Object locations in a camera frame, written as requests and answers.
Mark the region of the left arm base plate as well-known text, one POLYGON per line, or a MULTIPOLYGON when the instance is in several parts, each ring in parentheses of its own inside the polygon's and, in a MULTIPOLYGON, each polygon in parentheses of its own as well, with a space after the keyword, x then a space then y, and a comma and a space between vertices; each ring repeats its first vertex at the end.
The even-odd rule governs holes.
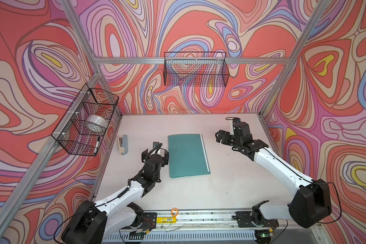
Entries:
POLYGON ((156 212, 144 212, 139 213, 132 225, 130 226, 131 229, 142 229, 145 230, 152 230, 156 227, 156 220, 157 220, 157 213, 156 212))

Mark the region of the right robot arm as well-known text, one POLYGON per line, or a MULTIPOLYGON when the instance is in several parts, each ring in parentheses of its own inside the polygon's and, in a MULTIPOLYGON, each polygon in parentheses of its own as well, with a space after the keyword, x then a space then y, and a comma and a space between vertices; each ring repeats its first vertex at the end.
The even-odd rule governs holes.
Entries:
POLYGON ((330 187, 323 180, 314 180, 280 158, 260 139, 255 140, 247 123, 232 120, 232 132, 219 130, 216 141, 228 145, 251 161, 264 167, 292 194, 290 203, 271 203, 264 200, 252 207, 247 218, 254 226, 262 227, 270 220, 293 220, 300 227, 310 228, 332 213, 330 187))

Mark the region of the teal folder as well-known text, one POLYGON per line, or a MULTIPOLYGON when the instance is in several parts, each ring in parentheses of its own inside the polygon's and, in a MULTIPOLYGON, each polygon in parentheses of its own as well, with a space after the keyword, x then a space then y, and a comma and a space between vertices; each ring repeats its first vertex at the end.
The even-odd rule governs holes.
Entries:
POLYGON ((182 178, 210 174, 209 162, 201 134, 168 136, 169 176, 182 178))

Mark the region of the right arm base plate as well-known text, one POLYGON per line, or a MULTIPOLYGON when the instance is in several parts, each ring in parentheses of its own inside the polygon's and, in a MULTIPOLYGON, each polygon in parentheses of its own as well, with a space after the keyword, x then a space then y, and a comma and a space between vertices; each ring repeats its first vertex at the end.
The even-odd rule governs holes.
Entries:
POLYGON ((231 216, 239 228, 278 228, 277 220, 267 220, 261 214, 252 211, 236 211, 231 216))

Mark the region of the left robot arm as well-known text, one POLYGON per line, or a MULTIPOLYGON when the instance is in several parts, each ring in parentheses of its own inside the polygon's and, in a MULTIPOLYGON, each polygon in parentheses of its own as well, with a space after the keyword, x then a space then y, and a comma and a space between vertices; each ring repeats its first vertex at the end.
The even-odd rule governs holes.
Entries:
POLYGON ((168 165, 169 152, 160 145, 141 154, 143 167, 127 186, 97 202, 83 202, 61 234, 62 244, 100 244, 111 234, 126 227, 139 228, 143 209, 135 200, 144 197, 161 182, 161 168, 168 165))

